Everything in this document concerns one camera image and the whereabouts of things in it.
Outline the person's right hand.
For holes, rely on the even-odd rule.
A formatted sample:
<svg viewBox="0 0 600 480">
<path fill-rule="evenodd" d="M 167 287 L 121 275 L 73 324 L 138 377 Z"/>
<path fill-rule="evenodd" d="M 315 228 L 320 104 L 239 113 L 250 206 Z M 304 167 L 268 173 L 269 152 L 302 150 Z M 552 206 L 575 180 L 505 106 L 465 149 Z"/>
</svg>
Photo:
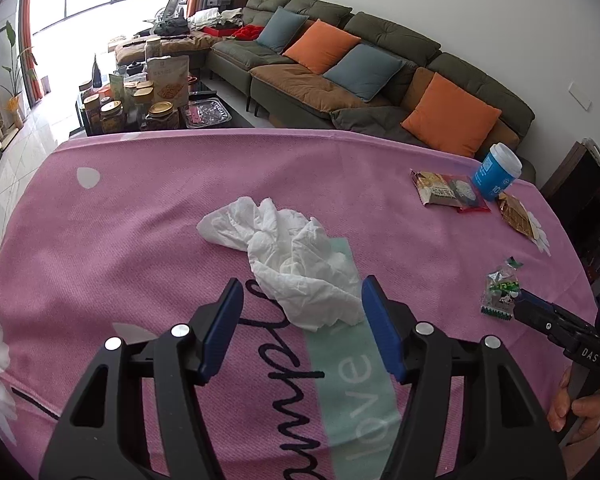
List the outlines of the person's right hand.
<svg viewBox="0 0 600 480">
<path fill-rule="evenodd" d="M 572 400 L 568 393 L 570 386 L 572 367 L 568 367 L 562 375 L 558 390 L 550 404 L 547 413 L 547 421 L 553 431 L 562 431 L 569 412 L 573 412 L 577 418 L 582 418 L 580 428 L 573 434 L 573 442 L 591 437 L 600 428 L 600 390 L 592 396 Z"/>
</svg>

